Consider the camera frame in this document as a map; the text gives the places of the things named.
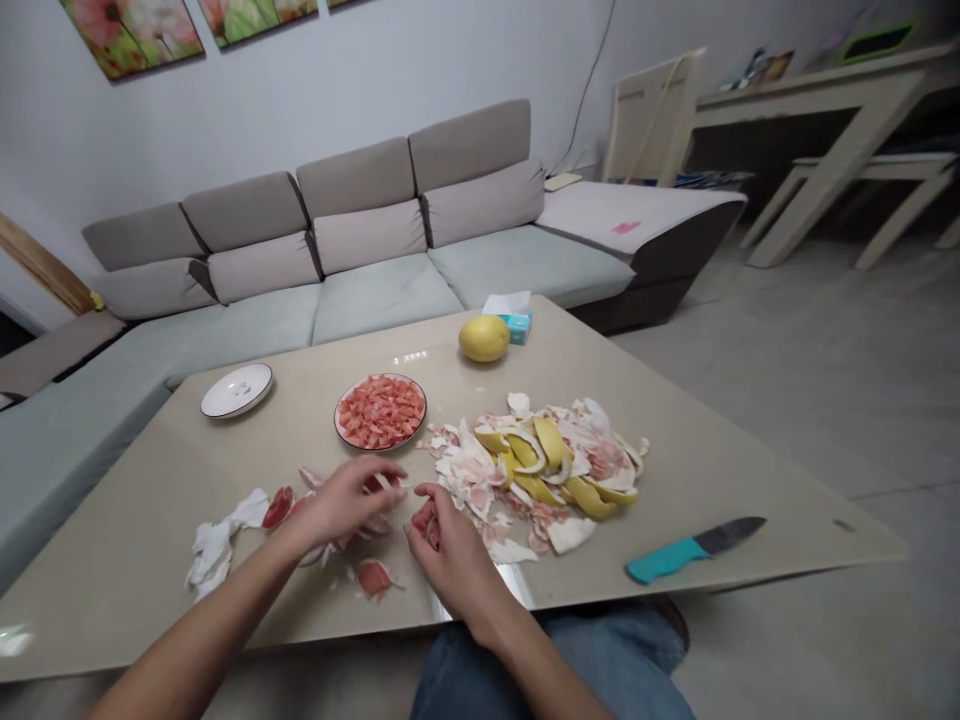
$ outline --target pink sticky note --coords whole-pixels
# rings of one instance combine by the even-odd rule
[[[636,230],[638,227],[640,227],[639,220],[633,223],[620,223],[613,229],[613,231],[618,235],[626,235],[628,232],[631,230]]]

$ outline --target hand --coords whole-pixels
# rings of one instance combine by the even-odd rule
[[[423,568],[430,585],[451,615],[462,619],[478,644],[489,648],[496,628],[505,616],[524,612],[497,572],[480,533],[467,517],[453,506],[446,489],[434,483],[417,486],[414,493],[430,498],[435,523],[440,526],[435,550],[421,531],[410,523],[403,526],[410,552]]]
[[[387,490],[374,475],[390,483]],[[303,509],[288,518],[276,533],[289,543],[297,559],[338,538],[348,537],[367,520],[390,512],[407,495],[400,478],[407,472],[380,455],[364,455],[344,463]]]

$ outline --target sofa cushion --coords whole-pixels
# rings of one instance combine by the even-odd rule
[[[532,225],[464,240],[428,256],[467,308],[487,296],[530,290],[563,308],[617,295],[634,272],[599,250]]]
[[[255,295],[224,308],[171,368],[173,389],[197,372],[310,346],[319,283]]]
[[[312,344],[462,311],[425,254],[386,260],[323,282]]]
[[[207,265],[189,258],[117,270],[94,278],[90,286],[121,320],[173,315],[217,302]]]
[[[327,275],[427,249],[420,203],[328,215],[313,221],[320,267]]]
[[[213,252],[291,235],[309,227],[293,176],[287,172],[194,193],[183,209]]]
[[[526,225],[543,212],[543,163],[536,158],[424,195],[431,247]]]
[[[204,254],[179,203],[101,220],[82,232],[87,245],[108,272]]]
[[[308,231],[210,256],[210,280],[222,303],[320,282]]]
[[[169,367],[222,311],[144,323],[0,413],[0,594],[170,398]]]
[[[410,136],[420,194],[489,175],[530,156],[530,101],[510,100]]]
[[[625,263],[646,243],[740,193],[578,182],[547,193],[538,227],[580,239]]]
[[[312,218],[396,205],[414,197],[405,137],[301,165],[297,179]]]
[[[30,397],[126,327],[111,313],[88,312],[0,357],[0,393]]]

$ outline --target white plate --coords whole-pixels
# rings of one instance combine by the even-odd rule
[[[247,365],[217,380],[200,401],[200,412],[209,418],[224,419],[255,408],[273,384],[269,365]]]
[[[337,400],[337,406],[333,409],[333,424],[337,428],[337,435],[339,435],[340,439],[343,440],[350,447],[356,448],[357,450],[363,450],[364,452],[386,452],[387,450],[393,450],[394,448],[400,447],[405,442],[409,442],[410,438],[416,435],[417,432],[419,432],[420,428],[423,427],[423,422],[427,419],[427,394],[423,391],[423,388],[420,387],[420,383],[418,383],[413,378],[407,377],[406,375],[398,375],[396,373],[374,373],[374,375],[376,375],[377,377],[383,376],[383,377],[393,378],[395,380],[406,380],[408,382],[412,382],[416,386],[417,390],[420,393],[420,396],[423,398],[423,417],[420,418],[420,422],[417,423],[416,429],[412,433],[410,433],[408,437],[404,438],[403,440],[396,443],[395,445],[391,445],[390,447],[386,447],[386,448],[376,448],[376,449],[365,448],[359,445],[354,445],[352,442],[347,440],[346,438],[347,431],[343,427],[343,425],[340,424],[340,403],[342,403],[346,399],[347,395],[353,392],[354,388],[356,388],[357,385],[360,385],[361,383],[366,382],[367,378],[370,377],[369,375],[365,377],[363,380],[355,382],[353,385],[351,385],[347,389],[347,391],[340,396],[340,399]]]

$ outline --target tile floor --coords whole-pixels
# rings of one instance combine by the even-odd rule
[[[675,680],[700,718],[960,717],[960,251],[932,242],[861,273],[857,245],[809,240],[756,270],[731,238],[670,323],[614,339],[910,546],[903,563],[678,598],[693,649]],[[250,658],[205,717],[406,717],[428,646]],[[0,717],[79,718],[110,681],[0,686]]]

